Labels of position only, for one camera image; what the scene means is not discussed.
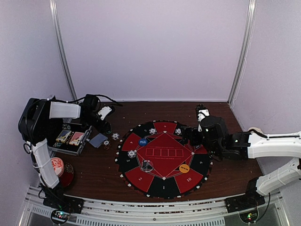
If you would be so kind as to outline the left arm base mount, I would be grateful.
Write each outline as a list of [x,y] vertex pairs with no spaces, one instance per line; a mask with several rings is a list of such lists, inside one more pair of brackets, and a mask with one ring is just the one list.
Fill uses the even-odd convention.
[[60,184],[55,188],[42,186],[42,191],[45,194],[43,205],[68,213],[80,214],[82,212],[84,200],[65,195],[63,187]]

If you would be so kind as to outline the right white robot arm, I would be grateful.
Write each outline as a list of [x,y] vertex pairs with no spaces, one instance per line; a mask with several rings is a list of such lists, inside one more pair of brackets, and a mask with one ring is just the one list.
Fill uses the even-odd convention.
[[301,177],[301,134],[266,135],[251,129],[230,134],[223,118],[205,116],[198,127],[181,127],[184,143],[203,145],[209,155],[220,160],[248,160],[261,157],[291,157],[292,159],[273,172],[249,181],[241,204],[250,208],[260,196],[287,185]]

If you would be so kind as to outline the orange big blind button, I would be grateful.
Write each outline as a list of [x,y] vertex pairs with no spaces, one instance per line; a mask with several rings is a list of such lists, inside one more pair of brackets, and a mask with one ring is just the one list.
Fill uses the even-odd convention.
[[189,165],[187,165],[187,164],[181,164],[181,165],[179,166],[179,171],[180,171],[181,173],[183,173],[183,174],[188,173],[189,170],[190,170],[190,167],[189,167]]

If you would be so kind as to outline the white chips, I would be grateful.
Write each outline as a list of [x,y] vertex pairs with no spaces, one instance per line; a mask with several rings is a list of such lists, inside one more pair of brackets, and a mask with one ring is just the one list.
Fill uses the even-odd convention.
[[182,130],[180,128],[177,128],[174,132],[177,136],[181,136],[182,135]]
[[151,128],[151,129],[149,129],[149,133],[150,133],[151,135],[154,135],[154,134],[157,133],[157,130],[156,130],[155,128]]
[[135,150],[130,150],[130,151],[128,151],[127,155],[130,159],[135,158],[136,157],[136,151]]

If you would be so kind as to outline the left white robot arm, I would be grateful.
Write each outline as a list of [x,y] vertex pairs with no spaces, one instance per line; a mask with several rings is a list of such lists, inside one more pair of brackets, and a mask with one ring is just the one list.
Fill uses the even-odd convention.
[[30,98],[18,123],[18,130],[30,148],[30,155],[39,174],[40,182],[47,188],[56,188],[60,181],[53,169],[48,137],[63,123],[63,119],[79,119],[84,125],[93,126],[100,133],[110,130],[106,117],[115,111],[113,105],[99,107],[97,95],[87,94],[83,101],[67,102],[51,99]]

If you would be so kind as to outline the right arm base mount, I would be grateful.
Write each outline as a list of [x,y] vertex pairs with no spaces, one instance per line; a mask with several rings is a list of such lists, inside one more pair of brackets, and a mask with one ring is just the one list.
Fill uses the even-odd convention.
[[246,195],[241,195],[241,196],[235,196],[235,197],[230,197],[225,199],[225,204],[228,213],[255,208],[259,205],[263,205],[264,203],[265,203],[265,199],[262,196],[249,197]]

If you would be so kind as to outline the white grey chip stack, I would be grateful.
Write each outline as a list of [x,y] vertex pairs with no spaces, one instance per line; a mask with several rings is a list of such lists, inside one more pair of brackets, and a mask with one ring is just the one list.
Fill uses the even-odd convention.
[[113,140],[118,140],[120,138],[120,134],[119,133],[113,133],[111,137],[112,137]]

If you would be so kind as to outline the blue small blind button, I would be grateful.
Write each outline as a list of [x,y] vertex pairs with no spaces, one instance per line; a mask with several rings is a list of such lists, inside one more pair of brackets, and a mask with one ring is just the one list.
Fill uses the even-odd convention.
[[138,141],[138,144],[139,144],[140,146],[146,146],[146,145],[148,144],[148,140],[145,139],[145,138],[142,138],[142,139],[140,139],[140,140]]

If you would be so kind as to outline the green white chip stack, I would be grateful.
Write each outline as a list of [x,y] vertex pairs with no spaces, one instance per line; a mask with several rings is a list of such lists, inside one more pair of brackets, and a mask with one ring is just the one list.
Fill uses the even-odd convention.
[[111,125],[110,124],[106,125],[104,131],[105,131],[106,134],[111,134],[112,133]]

